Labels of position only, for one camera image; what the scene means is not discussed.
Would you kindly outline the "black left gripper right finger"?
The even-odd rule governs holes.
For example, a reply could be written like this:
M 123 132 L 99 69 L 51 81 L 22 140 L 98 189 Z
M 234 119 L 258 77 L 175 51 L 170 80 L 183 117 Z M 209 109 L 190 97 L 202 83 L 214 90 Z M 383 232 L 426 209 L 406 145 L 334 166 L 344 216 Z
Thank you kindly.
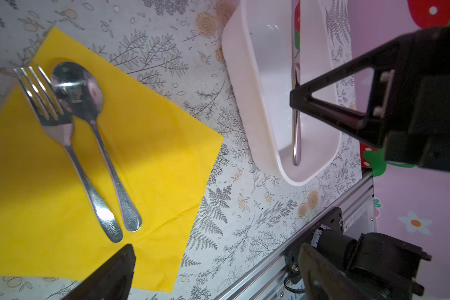
M 299 270 L 309 300 L 371 299 L 309 244 L 300 247 Z

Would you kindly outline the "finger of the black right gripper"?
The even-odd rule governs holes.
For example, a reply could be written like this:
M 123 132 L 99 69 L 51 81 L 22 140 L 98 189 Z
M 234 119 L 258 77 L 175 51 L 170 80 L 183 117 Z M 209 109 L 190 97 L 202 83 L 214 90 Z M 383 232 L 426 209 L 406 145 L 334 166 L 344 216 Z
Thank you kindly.
M 401 41 L 393 39 L 361 56 L 312 79 L 290 92 L 290 107 L 374 148 L 385 145 L 387 121 L 396 96 L 397 64 Z M 371 70 L 372 83 L 364 111 L 345 103 L 339 86 Z

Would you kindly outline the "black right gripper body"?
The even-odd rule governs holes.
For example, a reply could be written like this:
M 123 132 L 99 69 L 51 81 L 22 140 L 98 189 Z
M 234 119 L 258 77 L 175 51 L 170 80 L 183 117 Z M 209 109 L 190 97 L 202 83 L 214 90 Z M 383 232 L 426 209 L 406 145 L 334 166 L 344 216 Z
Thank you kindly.
M 374 67 L 391 70 L 381 135 L 384 160 L 450 172 L 450 26 L 377 47 Z

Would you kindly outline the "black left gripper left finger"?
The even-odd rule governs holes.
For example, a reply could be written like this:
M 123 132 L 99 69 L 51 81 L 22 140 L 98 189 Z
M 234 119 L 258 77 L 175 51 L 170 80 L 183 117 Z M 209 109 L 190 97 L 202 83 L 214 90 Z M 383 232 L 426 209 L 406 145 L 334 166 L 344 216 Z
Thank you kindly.
M 127 300 L 134 277 L 136 255 L 127 244 L 68 293 L 64 300 Z

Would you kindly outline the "yellow paper napkin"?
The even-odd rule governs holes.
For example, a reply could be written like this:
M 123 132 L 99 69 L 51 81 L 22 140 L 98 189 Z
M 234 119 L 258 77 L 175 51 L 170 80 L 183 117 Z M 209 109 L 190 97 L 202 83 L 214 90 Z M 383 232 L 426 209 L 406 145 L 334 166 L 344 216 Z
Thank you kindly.
M 125 232 L 122 243 L 105 235 L 65 150 L 15 87 L 0 110 L 0 276 L 82 281 L 131 244 L 132 286 L 171 293 L 223 138 L 53 29 L 34 62 L 50 73 L 62 61 L 99 82 L 98 127 L 143 225 Z

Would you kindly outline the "silver table knife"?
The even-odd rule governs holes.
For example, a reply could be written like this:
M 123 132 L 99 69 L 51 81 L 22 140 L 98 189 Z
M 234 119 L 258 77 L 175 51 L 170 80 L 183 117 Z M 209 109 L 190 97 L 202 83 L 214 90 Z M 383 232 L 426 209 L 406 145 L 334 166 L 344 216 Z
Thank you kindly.
M 300 85 L 300 33 L 301 33 L 301 1 L 292 1 L 292 88 Z M 301 115 L 296 109 L 292 110 L 292 161 L 299 166 L 302 156 Z

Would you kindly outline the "silver fork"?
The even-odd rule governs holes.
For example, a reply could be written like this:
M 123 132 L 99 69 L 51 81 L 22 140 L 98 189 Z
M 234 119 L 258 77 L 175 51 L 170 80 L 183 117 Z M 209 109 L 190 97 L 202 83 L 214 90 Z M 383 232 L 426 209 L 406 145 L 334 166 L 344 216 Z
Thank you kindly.
M 87 177 L 74 151 L 72 146 L 74 122 L 71 114 L 62 107 L 51 90 L 51 80 L 40 66 L 15 68 L 14 74 L 42 129 L 63 146 L 69 155 L 106 236 L 113 243 L 122 241 L 124 235 L 116 217 Z

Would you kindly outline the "silver spoon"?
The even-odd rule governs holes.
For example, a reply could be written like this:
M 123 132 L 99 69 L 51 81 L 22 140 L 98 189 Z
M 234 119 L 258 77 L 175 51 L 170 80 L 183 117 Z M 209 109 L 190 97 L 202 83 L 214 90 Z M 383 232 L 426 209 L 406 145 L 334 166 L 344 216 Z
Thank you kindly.
M 132 233 L 140 230 L 142 217 L 122 184 L 98 129 L 97 118 L 104 104 L 99 82 L 85 67 L 69 61 L 61 62 L 53 69 L 51 82 L 62 105 L 91 126 L 111 175 L 126 230 Z

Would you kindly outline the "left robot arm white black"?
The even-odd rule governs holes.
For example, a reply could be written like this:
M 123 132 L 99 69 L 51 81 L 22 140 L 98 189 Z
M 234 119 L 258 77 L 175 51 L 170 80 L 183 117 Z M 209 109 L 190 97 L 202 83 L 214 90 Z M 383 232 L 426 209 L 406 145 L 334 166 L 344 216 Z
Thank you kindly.
M 423 296 L 422 248 L 377 232 L 346 236 L 338 207 L 299 230 L 240 280 L 222 300 L 410 300 Z

